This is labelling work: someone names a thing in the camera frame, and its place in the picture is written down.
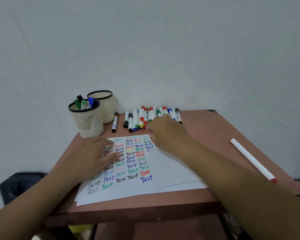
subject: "pen holder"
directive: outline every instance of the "pen holder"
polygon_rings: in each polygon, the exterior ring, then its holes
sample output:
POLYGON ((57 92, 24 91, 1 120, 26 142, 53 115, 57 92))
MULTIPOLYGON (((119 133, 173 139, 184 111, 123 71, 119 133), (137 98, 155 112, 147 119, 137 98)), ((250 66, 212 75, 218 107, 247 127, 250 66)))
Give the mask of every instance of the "pen holder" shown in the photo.
POLYGON ((99 102, 96 107, 89 109, 76 110, 74 102, 68 108, 83 138, 98 137, 103 133, 102 110, 99 102))
POLYGON ((102 110, 103 123, 110 123, 114 119, 115 112, 118 112, 118 101, 111 91, 100 90, 90 92, 88 98, 98 99, 102 110))

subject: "reddish tabletop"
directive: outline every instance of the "reddish tabletop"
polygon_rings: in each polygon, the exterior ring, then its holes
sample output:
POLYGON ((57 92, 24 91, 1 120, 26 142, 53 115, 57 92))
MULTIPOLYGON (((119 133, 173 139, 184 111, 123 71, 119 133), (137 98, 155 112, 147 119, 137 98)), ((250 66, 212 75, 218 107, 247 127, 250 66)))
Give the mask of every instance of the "reddish tabletop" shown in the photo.
MULTIPOLYGON (((231 138, 235 138, 278 179, 280 185, 295 195, 300 195, 300 185, 220 114, 208 110, 181 111, 180 114, 183 125, 194 139, 251 171, 259 173, 229 142, 231 138)), ((129 133, 127 129, 123 128, 123 123, 124 114, 120 114, 116 133, 111 132, 112 123, 109 123, 104 125, 104 133, 100 137, 112 138, 147 134, 144 129, 129 133)), ((58 162, 63 160, 82 140, 84 139, 77 134, 58 162)), ((186 218, 225 211, 221 203, 207 188, 143 194, 82 206, 76 206, 76 202, 74 202, 77 190, 78 186, 72 189, 56 208, 54 214, 46 219, 45 223, 48 227, 118 220, 143 221, 157 218, 186 218)))

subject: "forearm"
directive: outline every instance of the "forearm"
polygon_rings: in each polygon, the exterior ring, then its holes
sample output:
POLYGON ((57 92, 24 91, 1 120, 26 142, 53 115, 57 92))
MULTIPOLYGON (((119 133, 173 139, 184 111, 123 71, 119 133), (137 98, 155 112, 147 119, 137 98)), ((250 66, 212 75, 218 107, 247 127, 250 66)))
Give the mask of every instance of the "forearm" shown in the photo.
POLYGON ((0 239, 31 239, 73 186, 58 173, 40 180, 0 210, 0 239))
POLYGON ((254 239, 284 239, 289 234, 300 239, 300 199, 192 139, 182 144, 176 156, 202 178, 254 239))

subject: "wall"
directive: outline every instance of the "wall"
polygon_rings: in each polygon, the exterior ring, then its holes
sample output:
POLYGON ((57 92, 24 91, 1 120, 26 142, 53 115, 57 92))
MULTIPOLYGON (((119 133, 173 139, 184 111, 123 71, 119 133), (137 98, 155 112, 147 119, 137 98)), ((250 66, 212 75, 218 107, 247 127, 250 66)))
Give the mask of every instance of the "wall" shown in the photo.
POLYGON ((99 89, 216 109, 300 177, 300 0, 0 0, 0 182, 49 171, 99 89))

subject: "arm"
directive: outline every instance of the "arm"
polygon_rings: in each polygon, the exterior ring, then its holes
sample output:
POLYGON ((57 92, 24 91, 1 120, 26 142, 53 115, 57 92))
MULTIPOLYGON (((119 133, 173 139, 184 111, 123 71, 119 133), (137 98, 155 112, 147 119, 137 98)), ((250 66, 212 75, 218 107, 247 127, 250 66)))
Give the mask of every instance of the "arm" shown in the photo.
POLYGON ((0 239, 31 239, 75 185, 120 157, 121 153, 112 153, 100 158, 102 149, 111 144, 107 139, 85 139, 56 170, 0 210, 0 239))
POLYGON ((253 239, 300 239, 300 199, 193 140, 168 115, 147 129, 154 144, 185 162, 253 239))

